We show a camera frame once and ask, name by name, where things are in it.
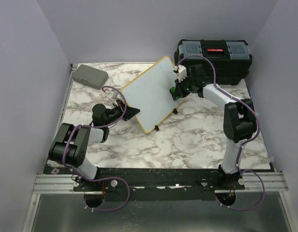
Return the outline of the yellow framed whiteboard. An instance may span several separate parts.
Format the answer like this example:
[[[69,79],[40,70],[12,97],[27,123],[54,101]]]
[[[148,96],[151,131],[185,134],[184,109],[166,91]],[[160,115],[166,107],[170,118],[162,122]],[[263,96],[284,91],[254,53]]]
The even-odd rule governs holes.
[[[170,94],[176,79],[173,70],[171,58],[164,56],[121,89],[128,106],[140,109],[136,119],[145,133],[151,133],[184,102],[174,101]]]

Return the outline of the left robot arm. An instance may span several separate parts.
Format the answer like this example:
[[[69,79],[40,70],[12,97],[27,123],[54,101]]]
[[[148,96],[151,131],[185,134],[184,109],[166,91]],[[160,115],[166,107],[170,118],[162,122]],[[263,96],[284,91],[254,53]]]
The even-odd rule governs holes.
[[[104,143],[110,126],[119,120],[128,121],[139,112],[140,109],[127,106],[121,100],[117,100],[112,109],[101,103],[94,105],[90,125],[61,124],[49,148],[48,158],[85,178],[85,186],[89,190],[98,190],[101,187],[99,168],[85,157],[88,144]]]

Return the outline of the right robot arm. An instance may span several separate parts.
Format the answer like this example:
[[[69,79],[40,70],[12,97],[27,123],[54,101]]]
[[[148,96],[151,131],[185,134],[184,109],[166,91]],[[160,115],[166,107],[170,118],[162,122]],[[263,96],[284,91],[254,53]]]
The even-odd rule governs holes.
[[[175,66],[175,86],[170,89],[173,100],[197,94],[200,98],[213,102],[224,112],[223,131],[227,137],[224,159],[220,164],[222,174],[216,178],[221,189],[228,189],[234,184],[232,174],[239,171],[240,156],[244,143],[252,138],[257,130],[254,105],[251,99],[239,99],[214,84],[207,77],[203,65],[193,65],[187,75],[186,67]]]

